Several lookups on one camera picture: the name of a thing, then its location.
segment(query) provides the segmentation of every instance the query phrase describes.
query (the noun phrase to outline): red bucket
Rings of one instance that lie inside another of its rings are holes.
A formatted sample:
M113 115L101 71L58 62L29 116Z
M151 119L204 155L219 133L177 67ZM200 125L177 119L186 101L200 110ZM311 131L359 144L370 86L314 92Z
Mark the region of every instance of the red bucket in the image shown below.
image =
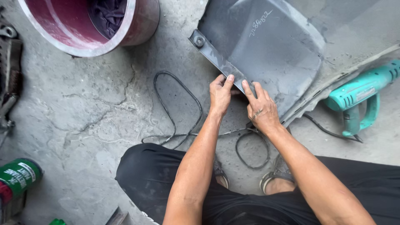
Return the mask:
M103 37L93 25L85 0L19 0L33 26L58 49L79 57L94 57L118 45L138 45L154 34L160 19L158 0L128 0L116 34Z

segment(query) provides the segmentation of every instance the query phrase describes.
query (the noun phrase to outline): bucket rim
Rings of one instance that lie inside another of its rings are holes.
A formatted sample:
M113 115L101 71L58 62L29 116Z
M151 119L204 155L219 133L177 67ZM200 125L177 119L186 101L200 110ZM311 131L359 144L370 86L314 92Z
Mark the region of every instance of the bucket rim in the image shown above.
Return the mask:
M99 47L82 49L82 48L75 48L75 47L66 45L65 43L62 43L61 41L58 41L57 39L55 39L36 20L36 18L31 13L25 0L18 0L18 2L20 3L22 10L28 17L28 20L32 23L34 28L47 41L49 41L52 45L54 45L56 48L60 49L61 51L65 52L67 54L73 55L73 56L78 56L78 57L95 57L95 56L100 56L100 55L106 54L106 53L114 50L122 42L122 40L128 33L129 28L134 19L135 9L136 9L136 0L127 0L125 16L124 16L124 19L122 20L122 24L121 24L120 28L118 29L117 33L110 40L108 40L104 44L101 44Z

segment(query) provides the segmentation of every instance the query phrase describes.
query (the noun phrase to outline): heat gun handle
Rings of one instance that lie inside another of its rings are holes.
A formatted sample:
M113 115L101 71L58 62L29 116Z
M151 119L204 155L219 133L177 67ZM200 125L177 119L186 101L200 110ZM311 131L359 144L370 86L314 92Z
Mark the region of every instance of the heat gun handle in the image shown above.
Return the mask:
M352 137L360 131L360 110L358 105L343 111L344 131L342 135Z
M370 127L374 124L376 118L378 117L380 106L380 96L379 93L368 98L367 100L367 111L365 113L364 119L360 122L360 130Z
M379 93L367 99L367 109L365 117L360 122L359 105L356 105L343 112L344 131L342 135L345 137L352 137L362 129L370 127L374 124L379 113Z

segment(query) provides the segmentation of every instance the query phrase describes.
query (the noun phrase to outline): white marker writing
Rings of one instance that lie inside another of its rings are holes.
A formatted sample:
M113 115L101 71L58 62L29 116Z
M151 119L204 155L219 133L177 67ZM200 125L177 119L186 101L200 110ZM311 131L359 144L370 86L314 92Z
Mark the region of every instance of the white marker writing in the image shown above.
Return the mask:
M267 16L269 14L271 14L273 10L271 10L270 12L265 11L264 15L262 15L262 17L259 20L256 20L255 22L253 22L253 29L251 29L250 35L249 37L251 37L252 35L254 36L254 32L256 31L256 29L258 28L258 26L260 26L262 23L265 22L265 19L267 18Z

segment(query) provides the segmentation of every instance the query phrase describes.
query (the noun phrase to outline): gray plastic panel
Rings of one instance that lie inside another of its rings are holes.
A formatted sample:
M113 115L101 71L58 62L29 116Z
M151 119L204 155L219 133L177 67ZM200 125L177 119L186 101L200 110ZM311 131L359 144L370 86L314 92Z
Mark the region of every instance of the gray plastic panel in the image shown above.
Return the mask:
M285 1L210 0L198 30L218 55L268 90L280 117L309 88L321 66L323 37Z

